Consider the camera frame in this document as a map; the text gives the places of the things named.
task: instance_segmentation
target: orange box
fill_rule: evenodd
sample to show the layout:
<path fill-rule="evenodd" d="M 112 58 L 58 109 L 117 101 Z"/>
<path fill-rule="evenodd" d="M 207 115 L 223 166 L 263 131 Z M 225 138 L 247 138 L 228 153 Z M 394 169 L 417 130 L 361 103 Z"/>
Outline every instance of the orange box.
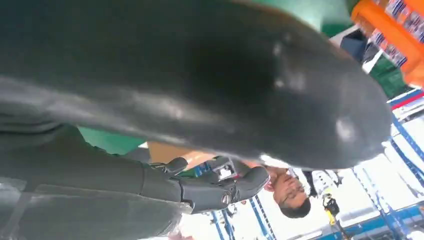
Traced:
<path fill-rule="evenodd" d="M 397 22 L 403 18 L 401 13 L 396 12 L 395 17 L 388 14 L 392 2 L 361 0 L 351 18 L 400 67 L 406 83 L 424 86 L 424 44 Z"/>
<path fill-rule="evenodd" d="M 403 0 L 414 11 L 417 11 L 421 16 L 424 16 L 424 1 L 423 0 Z"/>
<path fill-rule="evenodd" d="M 183 157 L 188 162 L 186 170 L 194 168 L 195 166 L 211 160 L 217 156 L 216 153 L 197 151 L 185 147 L 173 146 L 153 141 L 147 142 L 147 145 L 152 163 L 167 164 L 174 158 Z"/>

